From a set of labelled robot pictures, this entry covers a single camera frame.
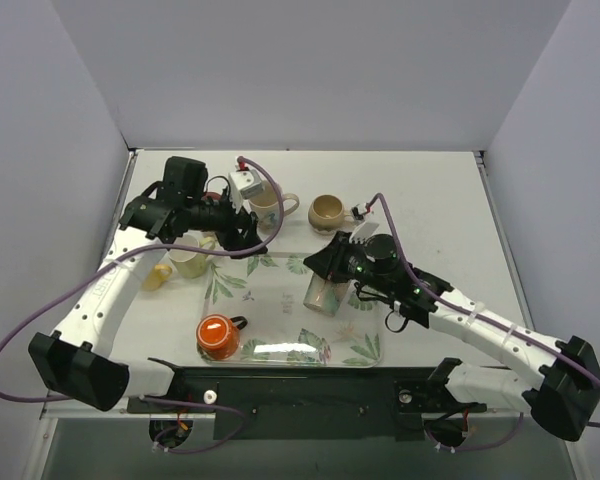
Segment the lime green mug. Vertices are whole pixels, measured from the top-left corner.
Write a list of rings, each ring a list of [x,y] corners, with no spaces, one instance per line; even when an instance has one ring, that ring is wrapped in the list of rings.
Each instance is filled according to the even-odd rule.
[[[216,248],[217,241],[214,236],[198,238],[191,234],[185,234],[177,239],[175,244],[213,251]],[[207,269],[208,254],[189,250],[171,249],[168,253],[168,257],[180,276],[185,279],[198,278],[202,276]]]

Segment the cream coral pattern mug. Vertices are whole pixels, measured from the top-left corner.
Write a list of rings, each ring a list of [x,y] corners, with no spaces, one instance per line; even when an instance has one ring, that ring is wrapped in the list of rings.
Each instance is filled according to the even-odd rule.
[[[336,283],[313,274],[305,293],[303,305],[321,315],[334,317],[349,286],[349,282]]]

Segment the orange mug black handle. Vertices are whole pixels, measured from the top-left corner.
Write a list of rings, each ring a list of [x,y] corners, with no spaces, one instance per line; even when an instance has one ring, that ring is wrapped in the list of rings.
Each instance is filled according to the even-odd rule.
[[[209,315],[196,328],[197,347],[211,360],[225,360],[238,351],[241,331],[247,325],[248,320],[243,316]]]

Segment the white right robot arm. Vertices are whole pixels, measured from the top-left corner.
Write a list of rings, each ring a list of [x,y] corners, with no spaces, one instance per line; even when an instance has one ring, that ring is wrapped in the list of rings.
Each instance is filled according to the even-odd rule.
[[[449,282],[400,259],[394,238],[364,241],[338,232],[305,267],[332,283],[355,282],[406,321],[452,336],[502,364],[453,360],[427,383],[429,402],[448,409],[478,403],[530,415],[562,440],[579,440],[600,402],[600,364],[593,347],[540,334],[481,307]]]

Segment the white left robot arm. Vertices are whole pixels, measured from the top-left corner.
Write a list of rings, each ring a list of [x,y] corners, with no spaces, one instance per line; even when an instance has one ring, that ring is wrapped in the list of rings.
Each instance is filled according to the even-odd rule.
[[[191,230],[213,232],[235,258],[263,253],[257,218],[243,206],[263,189],[259,173],[240,162],[218,200],[208,197],[208,170],[172,156],[163,177],[131,200],[121,215],[102,276],[85,288],[50,334],[37,333],[28,352],[44,385],[101,411],[121,399],[150,396],[161,410],[180,408],[184,384],[155,359],[116,360],[114,340],[142,283],[176,239]]]

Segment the beige round teapot mug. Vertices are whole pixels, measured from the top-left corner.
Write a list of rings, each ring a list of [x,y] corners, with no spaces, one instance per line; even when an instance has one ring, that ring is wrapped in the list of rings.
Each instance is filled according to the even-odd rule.
[[[314,232],[330,235],[354,226],[356,220],[338,197],[324,194],[316,197],[309,206],[308,222]]]

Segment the yellow mug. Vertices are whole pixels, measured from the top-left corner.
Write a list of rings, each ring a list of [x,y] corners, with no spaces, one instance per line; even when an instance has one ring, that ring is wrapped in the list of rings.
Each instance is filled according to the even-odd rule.
[[[155,265],[141,285],[143,291],[158,290],[173,274],[173,269],[167,264]]]

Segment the cream floral mug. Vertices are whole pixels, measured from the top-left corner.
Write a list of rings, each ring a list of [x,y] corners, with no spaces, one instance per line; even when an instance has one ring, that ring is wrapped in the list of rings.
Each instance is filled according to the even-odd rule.
[[[273,230],[283,218],[298,209],[300,199],[297,195],[286,193],[281,198],[282,202],[279,202],[273,190],[266,190],[249,200],[251,211],[258,217],[260,230]]]

